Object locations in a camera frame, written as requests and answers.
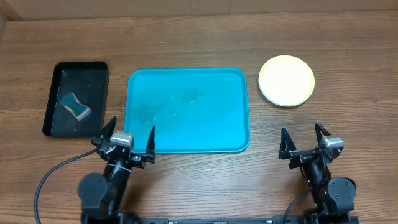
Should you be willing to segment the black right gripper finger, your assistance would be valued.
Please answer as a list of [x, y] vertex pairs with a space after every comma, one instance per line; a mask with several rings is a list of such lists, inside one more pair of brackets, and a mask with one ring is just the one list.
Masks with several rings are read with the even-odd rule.
[[292, 141], [286, 128], [281, 129], [281, 143], [279, 154], [293, 154], [297, 152], [294, 142]]
[[319, 122], [315, 123], [315, 133], [317, 137], [317, 143], [320, 143], [323, 137], [331, 135], [331, 133], [329, 133]]

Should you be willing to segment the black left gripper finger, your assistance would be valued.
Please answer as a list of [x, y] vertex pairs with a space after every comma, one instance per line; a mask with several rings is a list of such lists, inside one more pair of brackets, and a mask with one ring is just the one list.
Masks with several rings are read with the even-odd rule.
[[101, 139], [110, 139], [113, 135], [115, 126], [117, 123], [117, 117], [114, 116], [107, 125], [105, 125], [101, 130]]
[[155, 157], [155, 125], [153, 125], [147, 140], [146, 157]]

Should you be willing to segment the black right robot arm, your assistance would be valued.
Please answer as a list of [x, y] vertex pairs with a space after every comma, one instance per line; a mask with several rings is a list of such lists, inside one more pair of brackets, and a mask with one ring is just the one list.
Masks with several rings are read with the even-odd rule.
[[315, 208], [305, 210], [298, 218], [300, 223], [358, 223], [358, 218], [349, 214], [354, 210], [355, 181], [347, 177], [332, 177], [328, 169], [328, 164], [343, 151], [343, 140], [329, 133], [319, 122], [315, 123], [315, 134], [315, 148], [298, 151], [287, 129], [281, 129], [279, 159], [288, 159], [291, 169], [300, 169], [308, 185], [308, 190], [288, 206], [282, 223], [290, 219], [292, 207], [308, 194], [312, 196]]

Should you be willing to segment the yellow-green plate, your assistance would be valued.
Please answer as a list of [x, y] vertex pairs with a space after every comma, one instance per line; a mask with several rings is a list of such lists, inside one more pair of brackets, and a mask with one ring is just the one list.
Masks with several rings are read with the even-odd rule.
[[312, 95], [315, 77], [303, 60], [291, 55], [279, 55], [270, 58], [261, 67], [258, 84], [283, 90], [301, 88]]

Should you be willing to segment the light blue plate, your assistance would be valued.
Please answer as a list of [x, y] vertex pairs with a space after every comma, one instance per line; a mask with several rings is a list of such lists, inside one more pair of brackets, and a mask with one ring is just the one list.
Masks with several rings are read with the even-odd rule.
[[265, 99], [281, 107], [294, 107], [306, 102], [311, 94], [304, 92], [301, 88], [293, 90], [283, 90], [276, 87], [259, 85], [261, 93]]

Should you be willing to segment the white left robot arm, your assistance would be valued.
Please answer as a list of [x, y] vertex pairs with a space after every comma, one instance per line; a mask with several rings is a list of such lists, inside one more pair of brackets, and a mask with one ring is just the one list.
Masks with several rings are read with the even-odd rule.
[[95, 152], [106, 161], [102, 174], [90, 173], [79, 183], [78, 196], [81, 200], [82, 223], [141, 223], [135, 212], [119, 210], [124, 191], [132, 169], [145, 168], [155, 162], [155, 126], [152, 127], [145, 154], [132, 153], [134, 136], [116, 131], [114, 117], [91, 140]]

